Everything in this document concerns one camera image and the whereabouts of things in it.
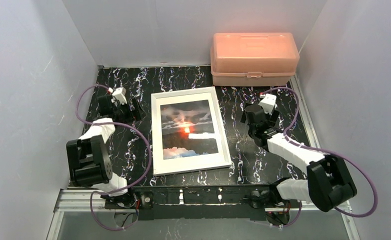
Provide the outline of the sunset landscape photo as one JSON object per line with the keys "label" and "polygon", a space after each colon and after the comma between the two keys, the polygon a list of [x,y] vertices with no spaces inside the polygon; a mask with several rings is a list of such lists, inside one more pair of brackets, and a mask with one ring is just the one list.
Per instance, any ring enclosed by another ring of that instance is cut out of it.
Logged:
{"label": "sunset landscape photo", "polygon": [[208,100],[163,104],[160,117],[165,160],[219,152]]}

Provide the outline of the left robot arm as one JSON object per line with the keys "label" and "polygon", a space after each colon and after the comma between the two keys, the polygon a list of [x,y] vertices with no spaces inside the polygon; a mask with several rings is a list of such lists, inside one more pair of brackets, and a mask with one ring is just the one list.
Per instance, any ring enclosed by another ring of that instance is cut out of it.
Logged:
{"label": "left robot arm", "polygon": [[126,89],[108,88],[98,97],[98,119],[79,138],[66,143],[71,183],[76,187],[95,188],[117,197],[128,192],[128,182],[113,172],[107,141],[115,132],[114,123],[131,124],[145,117],[135,98],[127,100]]}

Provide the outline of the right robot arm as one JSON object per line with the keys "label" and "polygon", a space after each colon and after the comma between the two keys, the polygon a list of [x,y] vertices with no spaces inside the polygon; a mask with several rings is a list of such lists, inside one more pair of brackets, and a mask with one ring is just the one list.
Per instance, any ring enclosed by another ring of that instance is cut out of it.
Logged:
{"label": "right robot arm", "polygon": [[269,200],[305,201],[328,212],[356,196],[357,187],[341,157],[305,149],[299,142],[291,143],[275,127],[280,114],[275,110],[275,101],[275,97],[267,94],[258,104],[246,103],[240,121],[247,124],[248,135],[258,147],[292,163],[307,178],[277,180],[269,187]]}

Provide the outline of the pink plastic storage box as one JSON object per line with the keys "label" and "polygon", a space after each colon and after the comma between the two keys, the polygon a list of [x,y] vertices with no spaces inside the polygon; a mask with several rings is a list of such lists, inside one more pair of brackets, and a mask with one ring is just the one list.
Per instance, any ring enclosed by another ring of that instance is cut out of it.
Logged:
{"label": "pink plastic storage box", "polygon": [[216,33],[210,49],[212,82],[223,87],[285,86],[299,60],[289,32]]}

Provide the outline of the aluminium rail base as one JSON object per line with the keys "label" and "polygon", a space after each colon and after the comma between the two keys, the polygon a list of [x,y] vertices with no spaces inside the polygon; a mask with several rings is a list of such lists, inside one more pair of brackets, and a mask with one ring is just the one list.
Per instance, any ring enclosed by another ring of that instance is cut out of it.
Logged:
{"label": "aluminium rail base", "polygon": [[278,202],[268,185],[137,186],[120,196],[93,189],[62,190],[55,209],[66,212],[134,213],[141,221],[163,219],[250,219],[276,213],[287,220],[297,213],[296,200]]}

